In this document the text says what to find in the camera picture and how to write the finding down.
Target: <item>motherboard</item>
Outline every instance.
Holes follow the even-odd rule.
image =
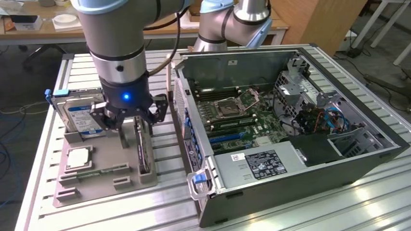
[[[286,140],[282,122],[254,88],[219,91],[210,96],[198,94],[198,108],[214,154]]]

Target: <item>hard drive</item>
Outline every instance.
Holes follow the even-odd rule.
[[[70,91],[66,96],[54,96],[51,101],[67,132],[79,132],[85,139],[106,135],[106,131],[90,115],[91,103],[105,101],[102,89]]]

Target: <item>blue led light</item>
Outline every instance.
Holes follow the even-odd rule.
[[[127,100],[130,100],[130,94],[129,93],[125,93],[123,94],[123,99],[127,101]]]

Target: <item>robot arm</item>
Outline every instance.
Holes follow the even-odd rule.
[[[145,27],[185,10],[194,0],[71,0],[79,11],[87,45],[98,69],[105,101],[91,107],[103,129],[119,130],[126,117],[150,124],[165,120],[167,95],[153,96],[145,54]],[[226,39],[257,48],[271,27],[266,0],[203,0],[197,51],[226,50]],[[157,112],[150,111],[157,104]]]
[[[203,0],[195,51],[227,50],[227,40],[258,48],[271,29],[270,0]]]
[[[191,0],[71,0],[79,11],[87,45],[98,69],[106,102],[91,115],[103,129],[119,129],[126,117],[154,124],[165,120],[166,94],[151,96],[145,54],[145,27],[182,11]],[[150,107],[158,110],[151,113]]]

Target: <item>metal extrusion rail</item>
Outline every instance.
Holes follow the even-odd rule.
[[[370,92],[327,54],[310,45],[303,47],[346,85],[382,120],[407,142],[411,125]],[[171,51],[149,51],[149,69],[154,69]],[[313,72],[317,85],[333,88]],[[62,62],[56,89],[99,87],[97,69],[89,54]],[[166,70],[150,78],[153,95],[166,93]],[[189,194],[186,172],[169,113],[154,127],[155,164],[159,184],[62,208],[52,206],[63,147],[65,124],[50,108],[35,164],[18,219],[16,230],[159,230],[159,231],[254,231],[254,230],[378,230],[411,227],[411,150],[375,168],[354,184],[202,229],[195,203]]]

